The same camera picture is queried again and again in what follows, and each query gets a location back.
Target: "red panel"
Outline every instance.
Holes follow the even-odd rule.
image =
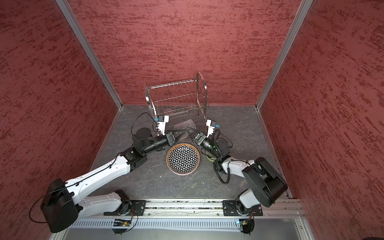
[[[90,169],[117,108],[54,0],[2,1],[0,18],[1,239],[47,239],[29,208]]]
[[[123,103],[201,71],[209,102],[255,104],[301,0],[69,0]]]
[[[262,106],[317,240],[384,237],[383,12],[315,0]]]

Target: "metal corner post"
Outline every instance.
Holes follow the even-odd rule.
[[[89,44],[89,41],[87,37],[85,36],[83,30],[80,27],[80,24],[78,23],[75,15],[72,12],[71,7],[69,6],[67,0],[56,0],[56,3],[59,5],[62,13],[64,14],[65,18],[67,19],[69,25],[71,26],[73,32],[75,33],[76,37],[80,41],[81,45],[83,46],[86,54],[88,55],[89,59],[91,60],[94,68],[96,69],[97,73],[99,74],[101,80],[103,81],[105,87],[107,88],[109,94],[115,101],[117,107],[119,109],[122,108],[122,102],[118,96],[118,94],[115,91],[115,88],[113,87],[111,81],[108,78],[107,73],[104,71],[103,66],[101,65],[99,59],[97,58],[95,52],[93,51],[91,45]]]
[[[288,31],[287,37],[285,38],[285,41],[283,43],[283,46],[281,47],[281,50],[279,52],[279,55],[277,56],[275,65],[273,66],[271,70],[271,74],[269,75],[266,84],[263,88],[262,93],[260,94],[260,97],[256,103],[256,109],[260,110],[269,90],[272,87],[272,84],[277,76],[277,73],[280,70],[281,65],[284,62],[285,57],[287,56],[289,49],[291,48],[291,45],[293,43],[293,40],[295,39],[297,32],[300,29],[301,24],[303,23],[303,20],[305,16],[307,15],[307,12],[312,4],[312,0],[303,0],[299,6],[299,9],[297,10],[296,16],[293,19],[292,25]]]

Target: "dish rack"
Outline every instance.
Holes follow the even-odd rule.
[[[175,129],[176,124],[189,119],[194,122],[196,129],[207,131],[207,84],[200,72],[194,79],[151,87],[145,84],[145,97],[153,118],[169,116],[166,131]]]

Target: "gray floor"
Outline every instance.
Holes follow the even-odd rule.
[[[96,167],[114,159],[117,153],[131,146],[132,122],[145,111],[148,111],[146,106],[124,107],[102,158],[96,164]],[[207,108],[207,117],[216,120],[217,124],[220,125],[221,133],[232,140],[231,156],[245,160],[264,157],[273,164],[254,107],[210,106]],[[135,124],[133,132],[141,127],[151,128],[151,121],[148,115],[141,116],[137,124]],[[190,142],[190,139],[185,139],[182,142]],[[166,164],[166,155],[169,149],[170,147],[166,147],[165,151],[150,153],[148,161],[141,167],[111,181],[93,194],[107,194],[122,189],[129,197],[133,198],[233,199],[249,188],[245,179],[236,175],[231,176],[228,185],[222,184],[214,173],[212,163],[203,155],[200,155],[200,164],[195,172],[187,176],[176,175],[171,172]]]
[[[293,219],[255,219],[251,235],[241,232],[190,231],[164,229],[133,229],[114,236],[111,229],[70,228],[65,236],[68,240],[142,239],[142,240],[298,240],[300,239]]]

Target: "marbled gray floor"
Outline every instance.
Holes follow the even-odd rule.
[[[117,153],[131,146],[132,122],[145,111],[148,111],[147,106],[128,105],[124,107],[102,158],[96,167],[114,159]],[[216,120],[217,124],[220,125],[221,133],[232,140],[231,156],[245,160],[264,157],[273,164],[253,106],[210,106],[207,108],[207,118]],[[133,132],[136,132],[140,127],[151,128],[151,122],[152,120],[148,115],[141,116],[137,124],[135,124]],[[166,147],[165,151],[150,153],[148,160],[141,167],[111,181],[93,194],[107,194],[122,189],[129,197],[134,198],[233,199],[249,188],[245,179],[236,175],[231,175],[228,185],[222,184],[213,170],[212,163],[202,154],[196,171],[186,176],[176,175],[168,168],[166,163],[166,155],[169,149],[170,147]]]

